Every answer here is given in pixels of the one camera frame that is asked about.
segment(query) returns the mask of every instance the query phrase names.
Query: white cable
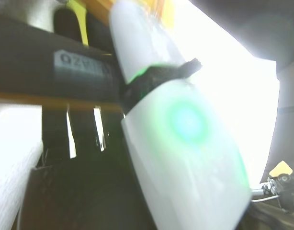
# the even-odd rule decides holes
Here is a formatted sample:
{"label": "white cable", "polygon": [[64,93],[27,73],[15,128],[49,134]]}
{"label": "white cable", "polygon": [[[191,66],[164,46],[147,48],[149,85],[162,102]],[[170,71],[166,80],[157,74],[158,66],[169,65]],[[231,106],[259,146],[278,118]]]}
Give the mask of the white cable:
{"label": "white cable", "polygon": [[263,199],[258,199],[258,200],[251,200],[251,201],[252,202],[263,202],[263,201],[267,201],[267,200],[276,199],[278,197],[279,197],[279,195],[273,195],[271,197],[267,197],[267,198],[263,198]]}

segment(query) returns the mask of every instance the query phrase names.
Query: glowing green led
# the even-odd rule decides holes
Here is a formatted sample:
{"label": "glowing green led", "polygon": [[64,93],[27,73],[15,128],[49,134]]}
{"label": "glowing green led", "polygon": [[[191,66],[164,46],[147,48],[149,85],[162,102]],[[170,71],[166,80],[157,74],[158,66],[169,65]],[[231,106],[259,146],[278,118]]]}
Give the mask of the glowing green led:
{"label": "glowing green led", "polygon": [[190,101],[173,103],[167,118],[172,132],[183,141],[199,144],[208,138],[208,120],[202,110]]}

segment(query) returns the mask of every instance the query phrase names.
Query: white device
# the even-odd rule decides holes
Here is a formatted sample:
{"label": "white device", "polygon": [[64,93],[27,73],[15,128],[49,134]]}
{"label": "white device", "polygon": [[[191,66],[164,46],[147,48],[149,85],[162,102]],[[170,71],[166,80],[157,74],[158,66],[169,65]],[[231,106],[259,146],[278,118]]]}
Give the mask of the white device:
{"label": "white device", "polygon": [[[113,6],[110,29],[127,84],[148,67],[185,62],[160,23],[132,1]],[[125,115],[122,127],[159,230],[236,227],[251,199],[245,167],[196,87],[184,79],[161,84]]]}

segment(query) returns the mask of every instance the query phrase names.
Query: yellow tag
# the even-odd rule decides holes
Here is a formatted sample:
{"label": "yellow tag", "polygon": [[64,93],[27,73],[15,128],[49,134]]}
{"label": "yellow tag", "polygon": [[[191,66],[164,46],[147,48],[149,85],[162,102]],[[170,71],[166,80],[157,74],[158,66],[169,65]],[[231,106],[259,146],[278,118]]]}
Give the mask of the yellow tag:
{"label": "yellow tag", "polygon": [[288,174],[291,175],[293,170],[291,167],[285,163],[285,161],[281,161],[279,164],[277,164],[276,167],[274,167],[273,170],[270,171],[270,176],[271,177],[277,177],[280,174]]}

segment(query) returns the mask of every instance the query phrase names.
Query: white plastic casing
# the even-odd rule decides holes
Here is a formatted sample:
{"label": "white plastic casing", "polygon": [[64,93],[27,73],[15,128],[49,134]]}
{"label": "white plastic casing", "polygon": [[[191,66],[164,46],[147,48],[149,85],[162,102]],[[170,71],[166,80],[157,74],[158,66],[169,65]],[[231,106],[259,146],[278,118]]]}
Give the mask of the white plastic casing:
{"label": "white plastic casing", "polygon": [[197,89],[166,82],[122,121],[159,230],[233,230],[251,190],[238,148]]}
{"label": "white plastic casing", "polygon": [[158,20],[133,1],[119,0],[113,5],[110,30],[126,83],[151,65],[185,62]]}

